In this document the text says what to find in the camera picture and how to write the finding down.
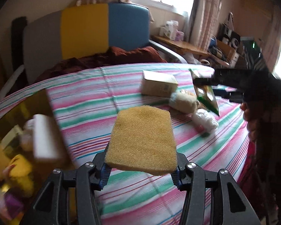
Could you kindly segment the person's right hand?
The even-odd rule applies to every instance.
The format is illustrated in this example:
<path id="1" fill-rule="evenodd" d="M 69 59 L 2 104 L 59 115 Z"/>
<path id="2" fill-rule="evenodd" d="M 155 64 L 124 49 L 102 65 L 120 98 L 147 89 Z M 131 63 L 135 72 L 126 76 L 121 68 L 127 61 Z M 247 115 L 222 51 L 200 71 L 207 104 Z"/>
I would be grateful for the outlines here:
<path id="1" fill-rule="evenodd" d="M 243 111 L 244 120 L 247 121 L 248 137 L 250 141 L 255 142 L 258 138 L 260 128 L 260 113 L 258 112 L 258 108 L 243 102 L 240 109 Z"/>

